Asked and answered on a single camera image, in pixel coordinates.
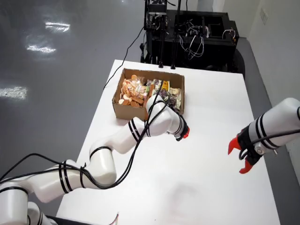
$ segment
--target black ring band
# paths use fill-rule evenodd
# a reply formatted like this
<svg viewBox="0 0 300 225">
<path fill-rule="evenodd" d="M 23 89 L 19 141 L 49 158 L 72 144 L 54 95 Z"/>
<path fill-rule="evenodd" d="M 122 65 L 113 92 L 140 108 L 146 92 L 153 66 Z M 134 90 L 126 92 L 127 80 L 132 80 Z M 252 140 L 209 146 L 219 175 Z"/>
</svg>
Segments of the black ring band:
<svg viewBox="0 0 300 225">
<path fill-rule="evenodd" d="M 29 215 L 27 215 L 27 219 L 28 219 L 28 225 L 30 225 L 31 224 L 31 219 L 30 219 Z"/>
<path fill-rule="evenodd" d="M 139 132 L 136 129 L 135 122 L 133 121 L 133 119 L 131 120 L 131 123 L 132 123 L 133 129 L 135 130 L 136 135 L 138 136 L 138 138 L 140 138 L 140 134 L 139 134 Z"/>
<path fill-rule="evenodd" d="M 297 116 L 298 116 L 298 119 L 300 120 L 300 112 L 299 112 L 299 110 L 300 110 L 300 106 L 297 109 Z"/>
<path fill-rule="evenodd" d="M 107 147 L 107 146 L 99 147 L 99 148 L 93 150 L 93 152 L 92 152 L 91 155 L 90 155 L 90 159 L 92 158 L 92 156 L 93 156 L 97 151 L 99 151 L 99 150 L 101 150 L 101 149 L 109 149 L 110 151 L 112 151 L 112 149 L 111 149 L 110 147 Z"/>
<path fill-rule="evenodd" d="M 258 118 L 256 119 L 256 123 L 255 123 L 255 129 L 256 129 L 256 134 L 257 134 L 258 138 L 261 138 L 261 137 L 262 137 L 261 134 L 259 133 L 259 129 L 258 129 L 258 120 L 259 120 L 260 118 L 261 118 L 261 116 L 258 117 Z M 269 147 L 264 141 L 261 141 L 261 143 L 262 143 L 262 145 L 263 145 L 264 147 L 266 147 L 267 149 L 272 149 L 272 148 Z"/>
<path fill-rule="evenodd" d="M 68 187 L 68 189 L 69 189 L 69 192 L 71 192 L 71 191 L 73 191 L 73 190 L 72 190 L 72 188 L 71 188 L 71 185 L 70 185 L 70 182 L 69 182 L 69 179 L 68 179 L 66 163 L 67 163 L 67 161 L 64 161 L 64 175 L 65 175 L 65 181 L 66 181 L 67 187 Z"/>
<path fill-rule="evenodd" d="M 58 173 L 59 173 L 59 176 L 60 176 L 60 184 L 61 184 L 62 190 L 65 192 L 65 194 L 67 194 L 68 191 L 66 190 L 64 180 L 62 179 L 61 164 L 59 165 L 58 168 L 59 168 Z"/>
<path fill-rule="evenodd" d="M 41 224 L 40 225 L 42 225 L 43 224 L 43 213 L 42 213 L 41 209 L 39 209 L 39 211 L 41 213 Z"/>
<path fill-rule="evenodd" d="M 264 116 L 264 114 L 261 116 L 260 125 L 261 125 L 262 135 L 264 137 L 266 137 L 267 134 L 266 134 L 266 132 L 264 131 L 264 128 L 263 128 L 263 116 Z M 277 146 L 276 144 L 274 144 L 270 139 L 266 139 L 266 141 L 267 141 L 267 143 L 269 143 L 269 145 L 271 145 L 274 148 L 279 148 L 280 147 L 280 146 Z"/>
<path fill-rule="evenodd" d="M 41 209 L 39 207 L 38 207 L 38 209 L 39 209 L 39 218 L 38 218 L 37 225 L 41 225 L 42 211 L 41 211 Z"/>
<path fill-rule="evenodd" d="M 21 190 L 21 191 L 25 192 L 28 195 L 28 191 L 25 188 L 19 187 L 19 186 L 5 187 L 5 188 L 0 190 L 0 193 L 8 191 L 8 190 Z"/>
<path fill-rule="evenodd" d="M 128 123 L 128 126 L 129 126 L 129 129 L 130 129 L 130 132 L 131 132 L 132 136 L 134 137 L 135 141 L 137 142 L 138 139 L 137 139 L 137 137 L 135 136 L 135 133 L 133 132 L 133 129 L 132 129 L 131 125 L 130 125 L 130 121 L 129 121 L 129 123 Z"/>
<path fill-rule="evenodd" d="M 180 131 L 180 129 L 181 129 L 181 127 L 182 127 L 182 121 L 181 121 L 181 117 L 178 115 L 178 117 L 179 117 L 179 127 L 178 127 L 178 129 L 174 132 L 174 133 L 170 133 L 170 134 L 172 134 L 172 135 L 176 135 L 179 131 Z"/>
</svg>

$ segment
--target white wall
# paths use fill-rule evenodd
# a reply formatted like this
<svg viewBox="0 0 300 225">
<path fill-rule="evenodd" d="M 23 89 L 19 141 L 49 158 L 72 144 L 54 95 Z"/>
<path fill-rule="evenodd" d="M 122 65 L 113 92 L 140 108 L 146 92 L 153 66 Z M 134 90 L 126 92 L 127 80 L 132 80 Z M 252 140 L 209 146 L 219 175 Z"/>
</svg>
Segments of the white wall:
<svg viewBox="0 0 300 225">
<path fill-rule="evenodd" d="M 236 22 L 240 37 L 249 37 L 259 2 L 260 0 L 225 0 L 223 12 L 228 12 L 229 19 Z"/>
<path fill-rule="evenodd" d="M 175 4 L 175 6 L 172 6 L 168 4 L 167 8 L 168 9 L 177 9 L 178 6 L 178 0 L 168 0 L 170 3 Z M 187 0 L 187 9 L 188 11 L 197 11 L 197 6 L 198 6 L 198 0 Z M 186 0 L 181 1 L 181 10 L 186 10 Z"/>
<path fill-rule="evenodd" d="M 212 3 L 212 10 L 214 12 L 223 12 L 225 0 L 214 0 Z"/>
<path fill-rule="evenodd" d="M 260 18 L 263 7 L 266 25 Z M 261 0 L 249 41 L 272 105 L 287 97 L 300 100 L 300 1 Z M 286 145 L 300 181 L 300 140 Z"/>
</svg>

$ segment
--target white table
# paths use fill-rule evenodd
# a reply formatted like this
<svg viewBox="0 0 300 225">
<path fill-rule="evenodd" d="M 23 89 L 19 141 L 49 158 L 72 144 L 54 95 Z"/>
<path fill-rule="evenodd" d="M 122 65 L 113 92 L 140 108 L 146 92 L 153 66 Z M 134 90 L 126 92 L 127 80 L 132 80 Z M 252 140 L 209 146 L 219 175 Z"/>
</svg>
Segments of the white table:
<svg viewBox="0 0 300 225">
<path fill-rule="evenodd" d="M 120 64 L 121 60 L 115 60 L 110 76 Z M 239 151 L 227 155 L 229 141 L 253 120 L 242 75 L 159 69 L 129 61 L 123 67 L 185 76 L 184 118 L 189 137 L 180 142 L 171 135 L 145 138 L 122 184 L 109 190 L 74 190 L 63 197 L 57 217 L 107 225 L 119 212 L 119 225 L 280 224 L 264 159 L 242 175 Z M 89 161 L 89 148 L 97 138 L 127 123 L 116 119 L 112 106 L 122 69 L 99 101 L 77 160 L 81 165 Z M 131 153 L 113 152 L 119 176 Z"/>
</svg>

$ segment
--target black cable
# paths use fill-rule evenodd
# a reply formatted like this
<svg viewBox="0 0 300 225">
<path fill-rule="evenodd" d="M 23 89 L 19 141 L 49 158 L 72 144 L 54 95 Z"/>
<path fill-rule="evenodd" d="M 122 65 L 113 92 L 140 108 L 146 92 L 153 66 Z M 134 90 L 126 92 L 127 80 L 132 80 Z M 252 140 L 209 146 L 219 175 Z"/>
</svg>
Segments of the black cable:
<svg viewBox="0 0 300 225">
<path fill-rule="evenodd" d="M 135 152 L 139 146 L 139 144 L 141 143 L 147 129 L 149 129 L 150 125 L 152 124 L 152 122 L 162 113 L 162 111 L 167 107 L 168 103 L 169 103 L 169 100 L 170 98 L 168 98 L 167 102 L 165 103 L 165 106 L 153 117 L 153 119 L 149 122 L 149 119 L 150 119 L 150 116 L 151 116 L 151 113 L 152 113 L 152 109 L 153 109 L 153 106 L 155 104 L 158 104 L 160 103 L 160 101 L 157 101 L 156 102 L 156 99 L 158 97 L 158 94 L 162 88 L 162 84 L 158 90 L 158 93 L 157 95 L 155 96 L 154 98 L 154 102 L 152 104 L 152 106 L 150 107 L 149 109 L 149 116 L 148 116 L 148 119 L 147 119 L 147 124 L 145 126 L 145 128 L 143 129 L 141 135 L 140 135 L 140 138 L 138 139 L 138 142 L 136 143 L 136 146 L 135 146 L 135 149 L 130 157 L 130 160 L 129 160 L 129 163 L 127 165 L 127 168 L 126 170 L 124 171 L 124 173 L 119 177 L 119 179 L 113 183 L 112 185 L 109 185 L 107 187 L 104 187 L 102 186 L 101 184 L 99 184 L 93 177 L 92 175 L 90 174 L 90 172 L 88 170 L 86 170 L 85 168 L 83 167 L 80 167 L 80 168 L 77 168 L 73 165 L 69 165 L 69 164 L 66 164 L 66 163 L 61 163 L 61 162 L 58 162 L 58 161 L 55 161 L 53 159 L 50 159 L 44 155 L 41 155 L 41 154 L 38 154 L 38 153 L 31 153 L 25 157 L 23 157 L 20 161 L 18 161 L 14 166 L 12 166 L 6 173 L 4 173 L 4 175 L 2 175 L 2 177 L 0 178 L 0 184 L 4 183 L 4 182 L 7 182 L 7 181 L 10 181 L 10 180 L 14 180 L 14 179 L 18 179 L 18 178 L 22 178 L 22 177 L 26 177 L 26 176 L 32 176 L 32 175 L 39 175 L 39 174 L 44 174 L 44 173 L 50 173 L 50 172 L 54 172 L 54 171 L 61 171 L 61 170 L 73 170 L 73 171 L 79 171 L 80 173 L 84 174 L 90 181 L 91 183 L 93 183 L 96 187 L 98 187 L 99 189 L 109 189 L 109 188 L 113 188 L 117 185 L 119 185 L 126 177 L 127 175 L 129 174 L 130 172 L 130 169 L 131 169 L 131 166 L 132 166 L 132 163 L 133 163 L 133 160 L 134 160 L 134 156 L 135 156 Z M 30 172 L 30 173 L 26 173 L 26 174 L 23 174 L 23 175 L 19 175 L 19 176 L 14 176 L 14 177 L 11 177 L 11 178 L 7 178 L 5 180 L 3 180 L 3 178 L 5 176 L 7 176 L 14 168 L 16 168 L 21 162 L 23 162 L 24 160 L 26 160 L 27 158 L 31 157 L 31 156 L 38 156 L 38 157 L 41 157 L 43 159 L 46 159 L 52 163 L 55 163 L 57 165 L 61 165 L 61 166 L 64 166 L 64 167 L 61 167 L 61 168 L 52 168 L 52 169 L 48 169 L 48 170 L 45 170 L 45 171 L 38 171 L 38 172 Z"/>
<path fill-rule="evenodd" d="M 300 133 L 300 129 L 283 131 L 283 132 L 279 132 L 279 133 L 276 133 L 276 134 L 273 134 L 273 135 L 258 138 L 256 140 L 252 141 L 249 145 L 254 145 L 254 144 L 256 144 L 258 142 L 261 142 L 263 140 L 266 140 L 266 139 L 271 139 L 271 138 L 274 138 L 274 137 L 282 137 L 282 136 L 286 136 L 286 135 L 293 135 L 293 134 L 297 134 L 297 133 Z"/>
<path fill-rule="evenodd" d="M 175 4 L 173 4 L 173 3 L 170 3 L 169 1 L 167 1 L 170 5 L 172 5 L 172 6 L 176 6 Z"/>
<path fill-rule="evenodd" d="M 297 130 L 289 130 L 289 131 L 284 131 L 284 132 L 279 132 L 279 133 L 276 133 L 276 134 L 273 134 L 273 135 L 269 135 L 269 136 L 265 136 L 265 137 L 262 137 L 262 138 L 258 138 L 254 141 L 252 141 L 247 147 L 250 147 L 250 146 L 253 146 L 254 144 L 258 143 L 258 142 L 261 142 L 261 141 L 264 141 L 264 140 L 267 140 L 267 139 L 271 139 L 271 138 L 274 138 L 274 137 L 282 137 L 282 136 L 286 136 L 286 135 L 293 135 L 293 134 L 298 134 L 300 133 L 300 129 L 297 129 Z M 247 154 L 248 154 L 248 151 L 246 151 L 244 154 L 243 152 L 245 151 L 246 149 L 244 150 L 241 150 L 240 153 L 239 153 L 239 159 L 240 160 L 243 160 Z"/>
<path fill-rule="evenodd" d="M 248 151 L 246 151 L 246 152 L 242 155 L 242 153 L 243 153 L 245 150 L 246 150 L 246 149 L 241 150 L 241 151 L 239 152 L 239 159 L 240 159 L 240 160 L 243 160 L 243 159 L 246 157 L 246 155 L 248 154 Z"/>
<path fill-rule="evenodd" d="M 123 66 L 124 61 L 125 61 L 125 59 L 126 59 L 126 57 L 127 57 L 129 48 L 130 48 L 130 47 L 134 44 L 134 42 L 139 38 L 139 36 L 140 36 L 140 34 L 141 34 L 141 32 L 142 32 L 143 29 L 144 29 L 144 27 L 142 27 L 141 31 L 139 32 L 139 35 L 135 38 L 135 40 L 134 40 L 134 41 L 131 43 L 131 45 L 127 48 L 127 50 L 126 50 L 126 55 L 125 55 L 125 57 L 124 57 L 124 59 L 123 59 L 123 62 L 122 62 L 122 64 L 121 64 L 121 66 L 119 66 L 119 67 L 116 69 L 116 71 L 113 73 L 112 77 L 109 78 L 109 80 L 108 80 L 108 81 L 106 82 L 106 84 L 104 85 L 104 88 L 107 86 L 108 82 L 113 78 L 113 76 L 116 74 L 116 72 L 118 71 L 118 69 L 120 69 L 120 68 Z"/>
</svg>

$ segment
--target black metal pole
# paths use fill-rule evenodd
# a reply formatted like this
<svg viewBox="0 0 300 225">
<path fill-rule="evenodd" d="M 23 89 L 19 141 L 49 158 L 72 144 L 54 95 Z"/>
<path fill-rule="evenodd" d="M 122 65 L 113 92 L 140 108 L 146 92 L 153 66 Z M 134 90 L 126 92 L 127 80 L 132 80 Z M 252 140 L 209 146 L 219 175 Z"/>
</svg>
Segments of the black metal pole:
<svg viewBox="0 0 300 225">
<path fill-rule="evenodd" d="M 165 50 L 165 15 L 161 16 L 161 32 L 160 32 L 160 60 L 159 60 L 159 68 L 163 68 L 163 56 Z"/>
<path fill-rule="evenodd" d="M 175 69 L 175 61 L 176 61 L 176 56 L 177 56 L 177 31 L 178 31 L 178 23 L 179 23 L 180 6 L 181 6 L 181 0 L 178 0 L 177 17 L 175 19 L 174 35 L 173 35 L 173 41 L 172 41 L 171 69 Z"/>
</svg>

